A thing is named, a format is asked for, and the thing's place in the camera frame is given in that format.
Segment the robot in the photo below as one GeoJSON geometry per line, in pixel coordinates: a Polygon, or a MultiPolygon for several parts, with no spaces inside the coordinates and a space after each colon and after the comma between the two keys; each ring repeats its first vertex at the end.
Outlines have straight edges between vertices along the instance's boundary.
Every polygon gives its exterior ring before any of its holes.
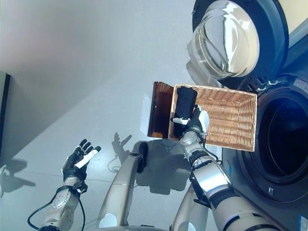
{"type": "MultiPolygon", "coordinates": [[[[173,118],[173,122],[186,125],[180,139],[184,158],[191,166],[189,187],[171,231],[204,231],[208,209],[211,208],[219,231],[277,231],[273,223],[263,217],[259,211],[238,195],[228,175],[205,148],[209,127],[209,116],[196,106],[188,120],[173,118]]],[[[93,148],[87,140],[70,155],[63,168],[63,186],[57,189],[49,203],[37,209],[28,218],[28,224],[40,231],[67,231],[71,228],[74,210],[78,203],[82,207],[80,195],[87,191],[86,169],[88,162],[100,151],[93,148]],[[51,204],[50,212],[41,228],[34,226],[30,219],[41,209],[51,204]]],[[[139,153],[131,153],[122,164],[104,199],[98,215],[96,229],[105,231],[162,231],[148,226],[129,226],[128,213],[132,201],[136,173],[142,173],[146,167],[148,147],[140,144],[139,153]]]]}

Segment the washing machine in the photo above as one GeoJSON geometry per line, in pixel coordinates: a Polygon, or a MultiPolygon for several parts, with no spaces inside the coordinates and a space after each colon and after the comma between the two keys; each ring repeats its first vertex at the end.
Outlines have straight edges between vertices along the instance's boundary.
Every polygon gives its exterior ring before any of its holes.
{"type": "MultiPolygon", "coordinates": [[[[194,30],[213,2],[196,1],[194,30]]],[[[224,148],[223,167],[238,193],[282,230],[307,231],[308,20],[292,24],[282,0],[234,2],[255,24],[259,57],[248,75],[219,82],[258,94],[256,143],[254,152],[224,148]]]]}

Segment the washing machine drum opening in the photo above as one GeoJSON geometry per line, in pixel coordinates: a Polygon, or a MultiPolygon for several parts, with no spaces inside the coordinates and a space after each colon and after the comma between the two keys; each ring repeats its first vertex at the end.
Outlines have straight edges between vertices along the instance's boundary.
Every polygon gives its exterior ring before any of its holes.
{"type": "Polygon", "coordinates": [[[306,100],[275,99],[267,105],[259,129],[259,154],[264,169],[275,177],[306,171],[308,114],[306,100]]]}

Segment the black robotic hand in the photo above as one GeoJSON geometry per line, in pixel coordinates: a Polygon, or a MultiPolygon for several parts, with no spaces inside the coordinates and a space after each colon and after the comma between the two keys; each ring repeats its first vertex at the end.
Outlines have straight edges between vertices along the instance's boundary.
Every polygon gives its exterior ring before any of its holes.
{"type": "Polygon", "coordinates": [[[84,181],[87,177],[88,162],[101,150],[100,146],[93,149],[90,142],[84,139],[79,146],[76,147],[62,167],[63,181],[68,177],[77,177],[80,181],[84,181]]]}

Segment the washing machine door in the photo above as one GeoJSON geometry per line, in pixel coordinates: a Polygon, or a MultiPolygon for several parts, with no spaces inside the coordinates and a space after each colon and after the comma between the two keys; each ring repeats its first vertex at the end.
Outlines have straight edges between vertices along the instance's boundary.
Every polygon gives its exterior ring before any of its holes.
{"type": "MultiPolygon", "coordinates": [[[[198,28],[206,10],[213,2],[215,0],[196,0],[192,14],[193,30],[198,28]]],[[[231,2],[244,9],[253,21],[258,34],[259,56],[257,64],[249,74],[242,77],[224,78],[219,81],[231,89],[256,91],[263,87],[264,83],[275,78],[283,66],[289,45],[287,22],[277,0],[233,0],[231,2]]]]}
{"type": "Polygon", "coordinates": [[[308,218],[308,78],[284,75],[260,93],[255,152],[236,156],[242,193],[296,230],[308,218]]]}

